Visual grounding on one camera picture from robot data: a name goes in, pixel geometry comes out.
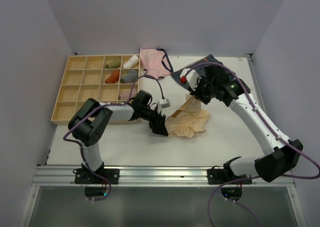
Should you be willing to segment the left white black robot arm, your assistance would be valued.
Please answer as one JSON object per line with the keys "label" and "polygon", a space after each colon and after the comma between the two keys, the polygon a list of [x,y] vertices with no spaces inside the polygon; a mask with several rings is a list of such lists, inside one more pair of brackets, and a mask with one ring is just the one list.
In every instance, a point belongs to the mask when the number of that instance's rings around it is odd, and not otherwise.
{"label": "left white black robot arm", "polygon": [[166,137],[169,135],[162,109],[170,107],[170,101],[163,97],[156,103],[156,108],[152,109],[149,103],[151,99],[151,94],[144,90],[139,91],[129,102],[123,103],[102,103],[89,98],[71,118],[63,140],[79,145],[82,165],[87,169],[86,177],[92,183],[99,183],[104,177],[99,140],[110,121],[130,122],[142,119],[148,122],[154,134]]}

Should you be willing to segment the beige underwear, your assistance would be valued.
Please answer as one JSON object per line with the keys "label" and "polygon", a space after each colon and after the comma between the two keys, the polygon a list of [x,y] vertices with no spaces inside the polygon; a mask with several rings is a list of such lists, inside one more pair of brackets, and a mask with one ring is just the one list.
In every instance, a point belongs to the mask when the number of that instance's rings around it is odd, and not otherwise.
{"label": "beige underwear", "polygon": [[186,94],[185,102],[165,121],[168,137],[191,139],[196,133],[206,131],[206,123],[211,114],[202,108],[202,102],[195,96]]}

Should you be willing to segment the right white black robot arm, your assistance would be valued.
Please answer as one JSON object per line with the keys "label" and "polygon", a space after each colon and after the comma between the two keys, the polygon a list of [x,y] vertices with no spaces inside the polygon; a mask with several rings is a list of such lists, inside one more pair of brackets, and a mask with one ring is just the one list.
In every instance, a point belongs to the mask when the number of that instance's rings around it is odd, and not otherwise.
{"label": "right white black robot arm", "polygon": [[189,92],[207,105],[217,99],[230,108],[248,127],[257,140],[263,156],[247,160],[240,156],[224,164],[223,179],[235,183],[246,174],[258,175],[272,182],[293,169],[300,158],[303,144],[290,139],[279,130],[261,109],[250,88],[234,72],[219,63],[204,66],[204,76],[195,70],[181,74],[181,82],[188,82]]}

